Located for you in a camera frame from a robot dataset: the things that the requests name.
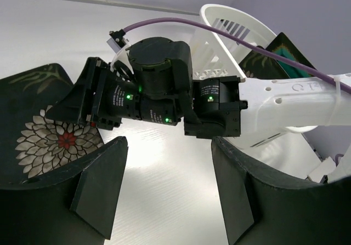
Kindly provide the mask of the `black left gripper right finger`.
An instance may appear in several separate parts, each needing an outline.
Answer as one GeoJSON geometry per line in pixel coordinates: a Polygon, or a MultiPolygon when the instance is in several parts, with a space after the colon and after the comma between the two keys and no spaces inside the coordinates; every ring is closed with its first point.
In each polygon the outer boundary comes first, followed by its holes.
{"type": "Polygon", "coordinates": [[[300,179],[212,140],[229,244],[350,244],[350,177],[300,179]]]}

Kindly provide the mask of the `small black floral plate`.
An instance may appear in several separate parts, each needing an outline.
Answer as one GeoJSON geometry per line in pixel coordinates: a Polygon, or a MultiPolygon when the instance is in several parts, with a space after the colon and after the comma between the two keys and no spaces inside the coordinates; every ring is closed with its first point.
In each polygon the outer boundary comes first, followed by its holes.
{"type": "Polygon", "coordinates": [[[280,76],[274,59],[253,50],[239,63],[239,66],[248,78],[273,79],[280,76]]]}

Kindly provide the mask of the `large black floral plate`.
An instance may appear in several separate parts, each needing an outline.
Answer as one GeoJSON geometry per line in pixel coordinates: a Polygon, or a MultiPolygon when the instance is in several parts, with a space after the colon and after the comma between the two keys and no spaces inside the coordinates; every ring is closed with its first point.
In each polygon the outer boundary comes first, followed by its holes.
{"type": "Polygon", "coordinates": [[[1,79],[2,185],[21,184],[103,146],[96,128],[47,118],[72,86],[57,63],[1,79]]]}

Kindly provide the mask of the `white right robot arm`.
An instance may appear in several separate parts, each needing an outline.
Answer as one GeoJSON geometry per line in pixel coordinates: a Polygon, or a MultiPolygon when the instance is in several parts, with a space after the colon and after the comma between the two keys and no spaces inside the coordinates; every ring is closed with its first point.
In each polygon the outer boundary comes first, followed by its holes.
{"type": "Polygon", "coordinates": [[[123,119],[182,123],[199,139],[235,138],[247,148],[287,127],[350,125],[350,75],[320,78],[195,80],[190,47],[143,39],[106,63],[90,57],[69,93],[47,111],[54,121],[112,130],[123,119]]]}

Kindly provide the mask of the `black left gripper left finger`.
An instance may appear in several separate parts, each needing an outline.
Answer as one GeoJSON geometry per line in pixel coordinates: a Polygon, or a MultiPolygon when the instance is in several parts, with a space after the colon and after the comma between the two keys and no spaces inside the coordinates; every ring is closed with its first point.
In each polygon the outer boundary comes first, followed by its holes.
{"type": "Polygon", "coordinates": [[[112,236],[128,142],[94,152],[24,184],[1,186],[1,244],[103,244],[112,236]]]}

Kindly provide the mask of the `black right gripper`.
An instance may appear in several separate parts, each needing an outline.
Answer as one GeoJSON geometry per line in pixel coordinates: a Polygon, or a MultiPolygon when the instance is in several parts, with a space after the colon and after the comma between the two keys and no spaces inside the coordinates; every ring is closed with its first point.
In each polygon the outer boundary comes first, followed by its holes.
{"type": "Polygon", "coordinates": [[[53,121],[87,124],[94,93],[91,124],[112,130],[122,119],[176,126],[181,118],[200,124],[193,110],[192,62],[189,45],[164,37],[143,39],[126,49],[127,62],[112,65],[89,57],[67,95],[46,112],[53,121]]]}

